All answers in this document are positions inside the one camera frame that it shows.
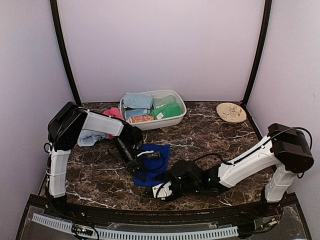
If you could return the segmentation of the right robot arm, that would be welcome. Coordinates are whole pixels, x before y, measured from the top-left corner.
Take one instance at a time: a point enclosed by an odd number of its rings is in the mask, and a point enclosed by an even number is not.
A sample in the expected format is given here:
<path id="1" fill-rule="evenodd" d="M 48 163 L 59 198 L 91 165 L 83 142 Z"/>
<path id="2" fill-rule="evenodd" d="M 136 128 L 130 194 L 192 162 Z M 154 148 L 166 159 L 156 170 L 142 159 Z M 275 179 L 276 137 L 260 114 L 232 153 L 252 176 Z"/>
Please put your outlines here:
<path id="1" fill-rule="evenodd" d="M 288 187 L 314 164 L 311 153 L 313 140 L 306 139 L 310 132 L 303 127 L 288 127 L 273 123 L 268 134 L 255 146 L 236 158 L 207 170 L 195 160 L 179 160 L 161 174 L 164 182 L 151 188 L 155 199 L 173 201 L 183 193 L 215 197 L 235 187 L 242 180 L 276 166 L 270 182 L 264 187 L 263 200 L 255 205 L 255 213 L 266 217 L 275 208 Z"/>

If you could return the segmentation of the large light blue towel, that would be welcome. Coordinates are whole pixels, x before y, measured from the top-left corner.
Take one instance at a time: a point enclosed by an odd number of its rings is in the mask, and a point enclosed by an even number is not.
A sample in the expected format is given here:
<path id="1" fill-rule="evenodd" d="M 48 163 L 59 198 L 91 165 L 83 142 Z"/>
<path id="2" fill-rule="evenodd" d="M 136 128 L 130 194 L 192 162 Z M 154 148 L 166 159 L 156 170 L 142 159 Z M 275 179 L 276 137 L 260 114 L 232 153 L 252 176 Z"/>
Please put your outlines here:
<path id="1" fill-rule="evenodd" d="M 148 109 L 153 105 L 153 97 L 145 93 L 127 92 L 123 97 L 123 105 L 130 109 Z"/>

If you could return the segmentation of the dark blue towel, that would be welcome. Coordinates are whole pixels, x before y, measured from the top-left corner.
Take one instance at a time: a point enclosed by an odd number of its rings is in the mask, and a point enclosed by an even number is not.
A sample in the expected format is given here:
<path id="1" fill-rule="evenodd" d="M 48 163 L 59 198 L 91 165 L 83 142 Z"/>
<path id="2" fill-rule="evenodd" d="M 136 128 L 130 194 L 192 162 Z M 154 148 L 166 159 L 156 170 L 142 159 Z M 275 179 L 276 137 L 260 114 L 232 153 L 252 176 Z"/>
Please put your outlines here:
<path id="1" fill-rule="evenodd" d="M 160 177 L 160 180 L 156 180 L 155 177 L 167 171 L 171 147 L 169 145 L 145 144 L 142 146 L 141 150 L 143 152 L 159 152 L 160 157 L 147 159 L 147 157 L 143 155 L 142 159 L 145 167 L 146 181 L 142 181 L 135 177 L 134 184 L 139 187 L 154 187 L 162 184 L 164 182 L 163 178 Z"/>

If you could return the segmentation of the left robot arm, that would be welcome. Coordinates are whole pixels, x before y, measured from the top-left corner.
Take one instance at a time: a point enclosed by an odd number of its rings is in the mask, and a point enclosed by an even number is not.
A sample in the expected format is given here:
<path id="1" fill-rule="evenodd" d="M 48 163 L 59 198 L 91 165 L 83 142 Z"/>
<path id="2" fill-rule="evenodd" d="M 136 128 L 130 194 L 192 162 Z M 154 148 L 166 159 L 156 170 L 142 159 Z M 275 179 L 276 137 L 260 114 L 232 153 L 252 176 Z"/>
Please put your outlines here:
<path id="1" fill-rule="evenodd" d="M 49 155 L 46 173 L 51 197 L 60 198 L 66 195 L 67 165 L 74 146 L 91 147 L 105 137 L 113 138 L 127 171 L 141 181 L 146 180 L 142 154 L 138 152 L 143 135 L 138 127 L 120 118 L 67 102 L 49 122 L 47 130 L 48 142 L 43 148 Z"/>

